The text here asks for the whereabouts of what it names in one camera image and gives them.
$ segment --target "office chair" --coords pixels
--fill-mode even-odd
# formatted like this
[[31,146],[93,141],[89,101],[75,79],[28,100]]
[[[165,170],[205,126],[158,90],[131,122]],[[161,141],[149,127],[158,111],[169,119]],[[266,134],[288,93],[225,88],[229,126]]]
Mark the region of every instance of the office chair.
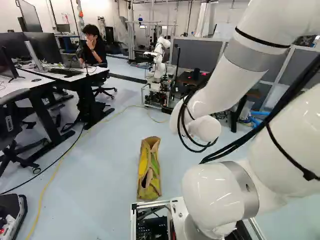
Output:
[[[108,63],[103,62],[103,63],[98,63],[94,64],[94,67],[100,67],[100,68],[107,68]],[[102,87],[105,84],[105,81],[110,78],[109,72],[106,73],[106,75],[103,78],[95,79],[92,82],[92,87],[97,87],[96,89],[93,89],[94,97],[98,96],[98,94],[105,94],[110,96],[111,99],[115,99],[115,96],[111,95],[110,93],[106,91],[114,90],[116,93],[118,90],[115,87]]]
[[18,162],[22,167],[32,167],[33,173],[38,174],[41,169],[39,165],[19,157],[28,150],[31,150],[39,145],[44,145],[48,142],[47,138],[42,138],[40,141],[17,148],[15,138],[22,131],[22,125],[27,124],[27,129],[34,127],[35,122],[23,121],[28,115],[34,111],[32,107],[18,107],[15,101],[24,99],[21,97],[29,91],[28,88],[14,91],[0,98],[0,151],[3,155],[0,156],[0,177],[4,173],[6,167],[11,162]]

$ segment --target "woman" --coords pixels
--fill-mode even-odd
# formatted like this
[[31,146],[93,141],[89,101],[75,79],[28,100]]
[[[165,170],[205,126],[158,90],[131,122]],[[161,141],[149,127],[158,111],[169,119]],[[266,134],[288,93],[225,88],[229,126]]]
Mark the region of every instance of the woman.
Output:
[[99,29],[95,25],[88,24],[82,32],[85,34],[86,44],[83,46],[83,52],[79,58],[80,62],[91,65],[106,63],[106,47]]

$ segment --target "laptop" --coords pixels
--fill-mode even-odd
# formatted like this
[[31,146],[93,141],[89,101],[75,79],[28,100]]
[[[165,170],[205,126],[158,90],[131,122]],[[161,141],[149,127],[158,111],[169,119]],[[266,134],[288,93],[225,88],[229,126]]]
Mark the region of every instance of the laptop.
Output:
[[65,68],[83,69],[77,55],[74,53],[61,53],[63,66]]

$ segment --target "light gray floor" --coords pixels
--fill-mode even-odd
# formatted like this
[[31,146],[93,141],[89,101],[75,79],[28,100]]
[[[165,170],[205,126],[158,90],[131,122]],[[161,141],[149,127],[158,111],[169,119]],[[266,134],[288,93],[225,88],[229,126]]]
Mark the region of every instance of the light gray floor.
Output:
[[[118,88],[115,100],[104,95],[98,96],[98,100],[111,104],[115,108],[114,113],[122,111],[127,106],[140,104],[142,84],[110,78],[107,86]],[[75,119],[78,113],[76,103],[75,97],[61,110],[64,123]],[[150,109],[149,113],[160,121],[169,119],[169,115],[158,110]],[[163,196],[160,199],[166,200],[181,196],[181,179],[188,168],[249,130],[245,126],[238,126],[237,133],[231,133],[227,127],[223,127],[217,144],[203,153],[191,153],[186,150],[178,136],[170,132],[168,123],[152,121],[144,108],[129,108],[111,121],[99,123],[90,131],[84,131],[83,137],[65,156],[55,179],[44,195],[39,222],[31,239],[130,239],[130,204],[137,201],[137,168],[141,140],[149,136],[161,138],[159,159]],[[81,130],[81,125],[75,130],[75,136],[37,161],[41,168],[44,169],[51,164],[71,146]],[[23,131],[18,142],[22,145],[27,144],[30,139],[36,140],[44,135],[41,124],[37,124],[35,129]],[[243,158],[247,150],[248,145],[245,145],[227,158]],[[14,191],[26,195],[28,200],[28,214],[18,240],[25,239],[30,231],[37,215],[40,193],[53,174],[55,166]],[[14,187],[32,176],[29,168],[23,169],[11,163],[0,178],[0,191]],[[318,202],[319,198],[308,198],[275,213],[259,216],[257,221],[269,240],[306,239],[303,236],[319,239],[319,234],[316,235],[319,232],[316,226],[319,208],[315,207]],[[289,233],[289,230],[293,230],[295,234]]]
[[127,59],[107,56],[106,60],[108,61],[110,73],[145,80],[145,70],[135,66],[130,66]]

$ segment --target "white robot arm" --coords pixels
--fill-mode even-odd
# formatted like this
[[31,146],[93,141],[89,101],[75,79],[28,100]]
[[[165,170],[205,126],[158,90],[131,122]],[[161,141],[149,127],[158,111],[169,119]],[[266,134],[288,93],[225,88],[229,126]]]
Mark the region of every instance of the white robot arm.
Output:
[[[195,122],[189,114],[185,115],[187,128],[194,131],[190,133],[204,141],[215,140],[220,134],[217,130],[220,124],[204,117],[206,121],[202,126],[203,116],[235,105],[297,37],[318,34],[319,23],[320,2],[317,0],[303,4],[299,0],[252,0],[206,87],[188,103],[192,117],[198,119]],[[182,103],[183,100],[171,114],[170,129],[174,133]]]
[[153,52],[145,52],[154,56],[154,66],[152,68],[153,78],[155,82],[160,82],[161,74],[165,73],[166,65],[162,62],[164,57],[164,49],[170,48],[171,42],[160,36],[156,42]]
[[[251,0],[207,85],[187,104],[188,132],[215,140],[221,126],[208,114],[236,104],[297,37],[318,33],[317,0]],[[223,239],[238,220],[276,210],[290,198],[320,192],[319,96],[320,84],[288,104],[254,138],[247,159],[200,164],[187,171],[182,180],[184,202],[206,237]],[[182,104],[183,100],[170,118],[174,133]],[[276,143],[316,177],[307,180]]]

